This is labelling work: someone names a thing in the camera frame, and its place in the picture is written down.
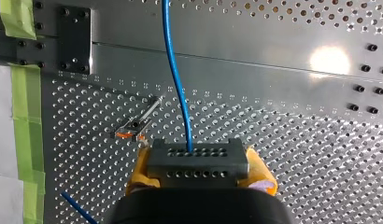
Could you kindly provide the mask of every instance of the perforated metal panel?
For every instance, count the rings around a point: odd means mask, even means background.
[[[84,221],[59,196],[67,190],[103,220],[138,148],[110,139],[111,127],[162,96],[147,137],[183,142],[181,112],[161,51],[160,1],[62,3],[92,7],[96,73],[42,76],[45,219]],[[172,4],[194,141],[254,146],[295,223],[383,223],[383,0]],[[35,16],[55,35],[50,16]]]

